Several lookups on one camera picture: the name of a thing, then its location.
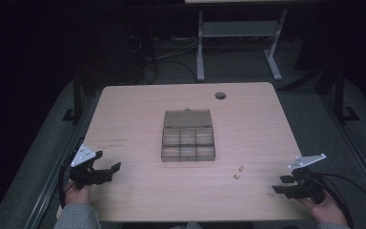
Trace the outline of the person's right hand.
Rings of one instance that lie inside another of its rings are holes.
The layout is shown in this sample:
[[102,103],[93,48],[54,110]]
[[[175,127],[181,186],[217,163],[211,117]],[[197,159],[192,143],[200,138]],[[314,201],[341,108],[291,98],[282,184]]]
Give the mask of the person's right hand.
[[321,203],[314,203],[309,198],[297,198],[296,201],[304,206],[316,221],[348,227],[343,212],[327,191],[324,192],[324,200]]

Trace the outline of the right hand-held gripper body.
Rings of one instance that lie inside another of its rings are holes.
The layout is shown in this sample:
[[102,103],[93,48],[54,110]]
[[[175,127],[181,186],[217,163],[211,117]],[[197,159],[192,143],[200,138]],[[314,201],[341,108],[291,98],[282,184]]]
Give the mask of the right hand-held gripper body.
[[297,156],[288,165],[292,172],[295,186],[290,186],[287,198],[310,198],[313,203],[319,204],[324,199],[323,181],[319,174],[312,172],[308,166],[326,158],[325,154],[317,156]]

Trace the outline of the black metal stand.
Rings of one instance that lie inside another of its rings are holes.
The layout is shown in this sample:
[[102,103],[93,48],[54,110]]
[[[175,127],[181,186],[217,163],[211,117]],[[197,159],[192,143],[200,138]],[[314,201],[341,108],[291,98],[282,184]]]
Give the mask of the black metal stand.
[[347,121],[359,121],[352,107],[344,106],[345,76],[342,66],[335,64],[335,117],[341,124]]
[[67,109],[63,116],[63,121],[71,121],[73,125],[76,125],[82,114],[82,93],[79,74],[76,73],[73,76],[72,81],[73,91],[73,108]]

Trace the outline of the person's left hand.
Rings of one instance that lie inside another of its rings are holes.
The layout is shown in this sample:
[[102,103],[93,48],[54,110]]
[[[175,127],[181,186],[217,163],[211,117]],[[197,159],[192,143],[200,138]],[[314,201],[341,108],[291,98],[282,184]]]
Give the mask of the person's left hand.
[[64,188],[65,204],[90,204],[92,200],[92,188],[90,185],[77,189],[73,182],[67,184]]

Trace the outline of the clear plastic compartment box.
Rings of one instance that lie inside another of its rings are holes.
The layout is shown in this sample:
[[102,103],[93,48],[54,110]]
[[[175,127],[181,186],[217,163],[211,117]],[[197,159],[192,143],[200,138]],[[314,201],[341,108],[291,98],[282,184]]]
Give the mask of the clear plastic compartment box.
[[215,161],[214,128],[209,110],[165,112],[163,162]]

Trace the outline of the white metal desk frame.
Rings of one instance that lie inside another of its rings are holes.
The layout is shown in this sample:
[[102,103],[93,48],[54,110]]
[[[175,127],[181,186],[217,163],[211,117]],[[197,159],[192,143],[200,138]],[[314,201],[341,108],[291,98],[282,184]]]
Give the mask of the white metal desk frame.
[[275,62],[275,49],[282,32],[288,10],[283,9],[277,20],[269,21],[228,21],[209,22],[203,18],[203,12],[198,14],[196,80],[205,80],[203,39],[219,37],[271,37],[272,44],[264,51],[266,61],[274,80],[280,81],[282,75]]

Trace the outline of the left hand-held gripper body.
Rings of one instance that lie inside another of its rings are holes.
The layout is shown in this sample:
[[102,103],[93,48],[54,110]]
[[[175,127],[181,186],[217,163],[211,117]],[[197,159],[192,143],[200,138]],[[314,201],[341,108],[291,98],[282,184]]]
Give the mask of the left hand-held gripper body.
[[82,144],[76,151],[71,161],[70,179],[76,183],[77,189],[82,189],[86,185],[100,185],[112,180],[112,175],[108,174],[109,169],[95,170],[93,164],[97,159],[95,153],[85,144]]

